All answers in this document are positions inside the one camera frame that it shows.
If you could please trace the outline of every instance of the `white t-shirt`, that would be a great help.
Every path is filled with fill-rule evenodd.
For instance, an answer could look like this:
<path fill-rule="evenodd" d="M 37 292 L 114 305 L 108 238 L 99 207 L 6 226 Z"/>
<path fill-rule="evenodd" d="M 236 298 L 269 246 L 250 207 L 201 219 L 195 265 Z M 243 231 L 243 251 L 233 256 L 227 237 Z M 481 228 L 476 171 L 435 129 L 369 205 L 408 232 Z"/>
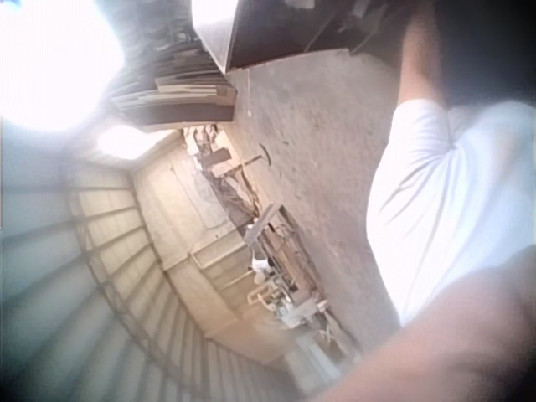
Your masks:
<path fill-rule="evenodd" d="M 534 244 L 534 123 L 511 101 L 395 111 L 367 232 L 402 325 L 454 280 Z"/>

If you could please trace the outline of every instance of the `corrugated metal wall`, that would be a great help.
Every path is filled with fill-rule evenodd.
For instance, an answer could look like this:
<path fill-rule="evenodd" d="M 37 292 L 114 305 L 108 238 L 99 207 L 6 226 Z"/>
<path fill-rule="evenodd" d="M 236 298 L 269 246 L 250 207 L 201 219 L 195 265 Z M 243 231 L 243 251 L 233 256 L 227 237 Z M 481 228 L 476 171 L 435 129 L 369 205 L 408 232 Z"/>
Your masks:
<path fill-rule="evenodd" d="M 3 387 L 23 400 L 296 399 L 287 373 L 205 340 L 128 174 L 3 142 Z"/>

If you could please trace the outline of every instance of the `concrete floor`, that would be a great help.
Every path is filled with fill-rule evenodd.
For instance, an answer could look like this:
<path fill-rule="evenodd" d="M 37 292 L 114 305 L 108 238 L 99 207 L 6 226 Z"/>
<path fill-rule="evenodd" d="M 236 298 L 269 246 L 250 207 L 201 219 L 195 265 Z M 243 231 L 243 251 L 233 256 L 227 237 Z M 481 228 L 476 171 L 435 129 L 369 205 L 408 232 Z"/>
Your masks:
<path fill-rule="evenodd" d="M 398 327 L 365 228 L 369 189 L 387 143 L 396 72 L 343 50 L 304 54 L 229 74 L 238 89 L 223 124 L 263 206 L 283 203 L 299 224 L 333 312 L 364 352 Z"/>

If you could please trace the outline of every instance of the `ceiling light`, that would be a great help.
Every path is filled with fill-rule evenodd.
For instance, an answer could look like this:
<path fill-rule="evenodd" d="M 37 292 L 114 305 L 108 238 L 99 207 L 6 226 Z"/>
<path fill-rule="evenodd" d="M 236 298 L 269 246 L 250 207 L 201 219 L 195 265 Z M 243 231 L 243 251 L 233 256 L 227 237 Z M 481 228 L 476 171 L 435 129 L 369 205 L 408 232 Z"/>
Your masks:
<path fill-rule="evenodd" d="M 146 134 L 131 126 L 114 126 L 100 135 L 97 140 L 99 149 L 113 157 L 134 160 L 154 147 L 157 142 L 174 130 L 157 131 Z"/>
<path fill-rule="evenodd" d="M 194 27 L 211 25 L 232 20 L 238 0 L 192 0 Z"/>
<path fill-rule="evenodd" d="M 122 67 L 121 46 L 91 0 L 0 4 L 0 113 L 63 131 L 94 111 Z"/>

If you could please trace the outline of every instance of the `skin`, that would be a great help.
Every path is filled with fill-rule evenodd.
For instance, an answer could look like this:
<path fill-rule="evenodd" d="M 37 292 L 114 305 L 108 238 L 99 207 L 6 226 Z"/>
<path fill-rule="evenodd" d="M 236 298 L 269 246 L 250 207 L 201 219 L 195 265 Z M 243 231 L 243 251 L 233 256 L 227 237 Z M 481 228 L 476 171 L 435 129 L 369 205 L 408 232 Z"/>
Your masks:
<path fill-rule="evenodd" d="M 443 103 L 437 32 L 421 3 L 403 46 L 399 104 Z M 407 327 L 317 402 L 500 400 L 530 365 L 536 338 L 536 248 L 448 286 Z"/>

